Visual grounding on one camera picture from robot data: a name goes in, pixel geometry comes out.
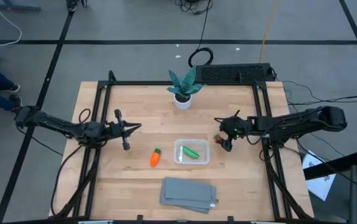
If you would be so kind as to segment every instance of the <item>gray towel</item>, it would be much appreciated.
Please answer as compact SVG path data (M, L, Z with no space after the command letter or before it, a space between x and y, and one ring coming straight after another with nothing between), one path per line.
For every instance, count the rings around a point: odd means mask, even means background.
M163 179L159 201L195 212L209 213L216 203L216 194L217 189L213 185L167 177Z

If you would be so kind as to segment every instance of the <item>clear plastic container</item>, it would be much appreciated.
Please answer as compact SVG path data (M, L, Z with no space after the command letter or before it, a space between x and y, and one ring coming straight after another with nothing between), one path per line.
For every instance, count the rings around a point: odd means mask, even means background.
M192 159L185 155L183 146L195 151L199 154L199 158ZM174 143L174 160L178 164L208 164L210 161L209 142L203 139L177 139Z

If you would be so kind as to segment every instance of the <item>white paper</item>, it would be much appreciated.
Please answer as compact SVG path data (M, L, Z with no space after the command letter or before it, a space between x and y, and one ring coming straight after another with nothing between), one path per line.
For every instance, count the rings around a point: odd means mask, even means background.
M321 164L321 161L315 159L313 156L306 154L303 158L303 169L309 168L311 166L315 166ZM330 187L332 186L333 180L335 179L336 174L331 174L326 177L320 177L313 180L306 181L308 190L315 194L317 197L326 200L328 196Z

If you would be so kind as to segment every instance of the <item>wooden table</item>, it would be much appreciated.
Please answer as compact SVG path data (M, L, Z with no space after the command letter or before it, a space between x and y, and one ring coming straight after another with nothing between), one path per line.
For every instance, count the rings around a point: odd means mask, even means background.
M97 83L83 82L74 111L73 122L79 113L92 108ZM267 83L273 116L288 113L282 83ZM107 121L115 121L114 110L120 109L123 119L142 123L128 139L131 149L124 151L121 139L109 141L102 148L98 168L91 219L135 220L274 220L265 164L259 159L261 144L250 145L245 139L233 141L232 152L214 143L219 132L215 117L255 116L251 86L205 86L194 95L188 110L178 110L173 95L166 86L112 86ZM102 108L99 108L98 121ZM209 141L211 159L208 165L179 165L173 159L176 139L205 139ZM294 140L287 147L297 150ZM64 159L77 148L68 140ZM161 160L150 167L150 156L160 148ZM74 155L63 168L54 200L59 211L77 188L84 149ZM281 159L287 188L309 215L313 210L300 158L296 152L281 149ZM209 214L185 210L159 203L161 182L165 177L194 179L217 187L217 204ZM83 214L87 193L83 194L80 214ZM284 217L282 196L277 188L280 214Z

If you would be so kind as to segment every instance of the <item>orange carrot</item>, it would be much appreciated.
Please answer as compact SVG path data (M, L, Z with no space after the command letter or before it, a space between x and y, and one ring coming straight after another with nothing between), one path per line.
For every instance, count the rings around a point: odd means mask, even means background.
M160 149L155 149L151 156L151 167L155 167L155 165L159 162L160 159Z

